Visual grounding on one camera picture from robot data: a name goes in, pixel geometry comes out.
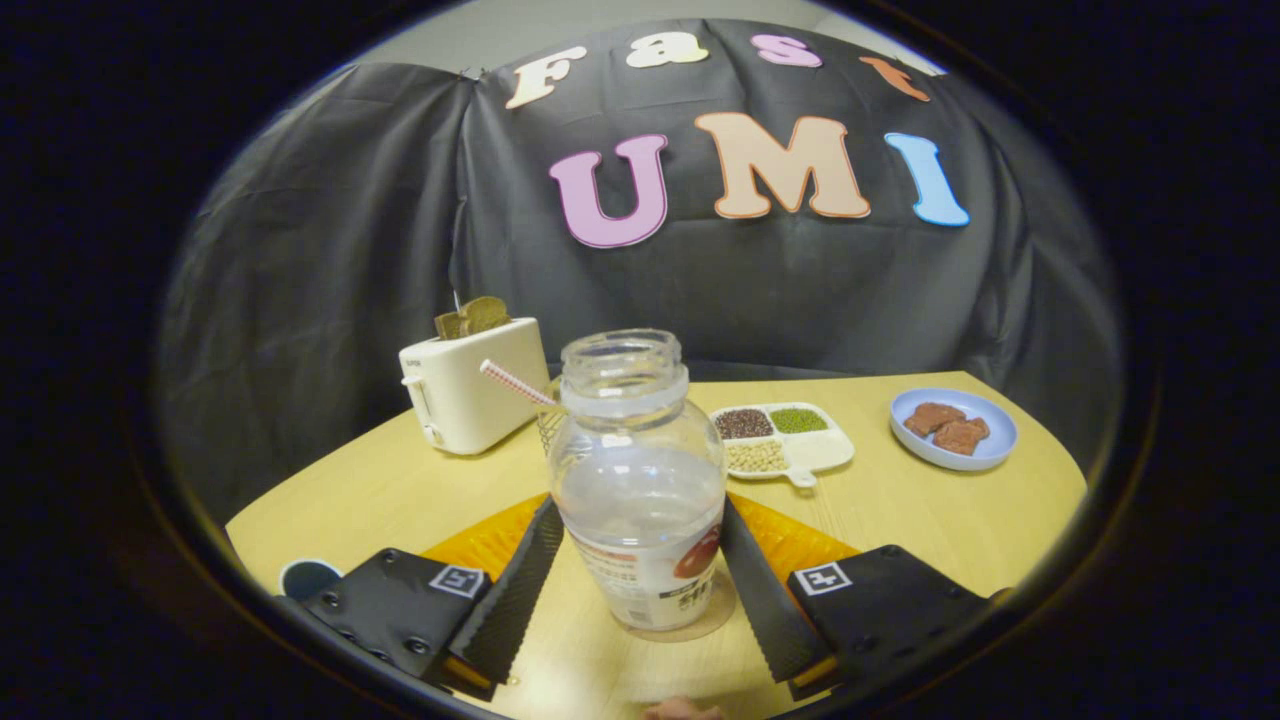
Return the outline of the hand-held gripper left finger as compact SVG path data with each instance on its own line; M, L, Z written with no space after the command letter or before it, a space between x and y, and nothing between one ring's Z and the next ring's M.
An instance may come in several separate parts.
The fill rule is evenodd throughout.
M563 536L541 493L425 552L385 547L342 577L284 582L278 600L381 664L490 700L509 680Z

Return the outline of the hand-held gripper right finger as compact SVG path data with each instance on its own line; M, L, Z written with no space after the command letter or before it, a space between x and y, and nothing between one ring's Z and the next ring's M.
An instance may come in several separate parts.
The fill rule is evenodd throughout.
M736 493L719 543L769 673L796 701L900 691L1006 598L968 589L902 546L855 550Z

